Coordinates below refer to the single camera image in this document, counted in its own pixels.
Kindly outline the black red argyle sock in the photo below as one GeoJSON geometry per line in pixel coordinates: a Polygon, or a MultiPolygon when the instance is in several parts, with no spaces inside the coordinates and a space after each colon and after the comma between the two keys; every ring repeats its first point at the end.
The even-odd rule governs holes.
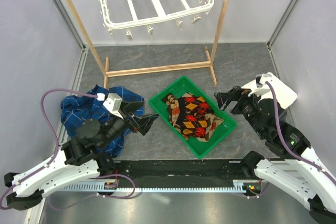
{"type": "Polygon", "coordinates": [[[177,122],[174,128],[185,140],[196,138],[200,142],[208,142],[210,130],[212,129],[214,114],[204,114],[200,116],[187,115],[182,122],[177,122]]]}
{"type": "Polygon", "coordinates": [[[210,105],[205,101],[203,97],[195,96],[195,100],[192,102],[184,101],[181,97],[177,100],[180,105],[180,114],[177,122],[182,122],[182,120],[187,115],[200,116],[206,113],[214,113],[214,110],[210,107],[210,105]]]}

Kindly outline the brown yellow argyle sock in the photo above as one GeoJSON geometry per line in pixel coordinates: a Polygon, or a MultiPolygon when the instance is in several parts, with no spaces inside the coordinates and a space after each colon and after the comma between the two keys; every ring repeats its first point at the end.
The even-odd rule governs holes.
{"type": "Polygon", "coordinates": [[[169,114],[169,122],[174,126],[177,123],[178,116],[180,114],[180,105],[177,98],[169,93],[166,95],[162,102],[167,105],[167,112],[169,114]]]}

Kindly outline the tan brown argyle sock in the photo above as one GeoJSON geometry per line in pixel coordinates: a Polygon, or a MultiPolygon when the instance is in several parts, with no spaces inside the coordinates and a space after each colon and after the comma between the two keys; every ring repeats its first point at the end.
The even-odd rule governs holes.
{"type": "Polygon", "coordinates": [[[183,94],[181,96],[181,98],[183,98],[184,101],[187,101],[187,102],[192,102],[195,100],[195,96],[194,94],[190,93],[190,92],[187,92],[185,94],[183,94]]]}

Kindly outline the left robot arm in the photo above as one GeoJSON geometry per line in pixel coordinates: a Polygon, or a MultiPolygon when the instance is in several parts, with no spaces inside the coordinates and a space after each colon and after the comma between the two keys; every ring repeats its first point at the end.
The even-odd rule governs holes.
{"type": "Polygon", "coordinates": [[[113,159],[100,149],[107,147],[125,130],[146,135],[159,115],[136,115],[136,110],[143,105],[142,101],[107,98],[102,106],[114,116],[110,122],[102,124],[97,119],[85,120],[76,135],[57,148],[49,159],[26,172],[7,173],[4,182],[9,191],[1,200],[6,201],[8,209],[27,210],[75,182],[113,177],[113,159]]]}

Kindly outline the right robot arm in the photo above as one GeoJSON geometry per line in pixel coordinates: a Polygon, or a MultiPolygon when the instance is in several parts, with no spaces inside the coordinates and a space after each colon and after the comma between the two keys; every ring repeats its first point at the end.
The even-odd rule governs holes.
{"type": "Polygon", "coordinates": [[[276,167],[261,154],[251,151],[243,159],[241,174],[255,176],[286,192],[306,209],[317,223],[335,223],[335,176],[323,165],[308,139],[286,122],[287,107],[297,95],[286,85],[270,82],[235,86],[228,92],[214,93],[218,107],[236,105],[231,114],[243,115],[271,152],[293,167],[299,180],[276,167]]]}

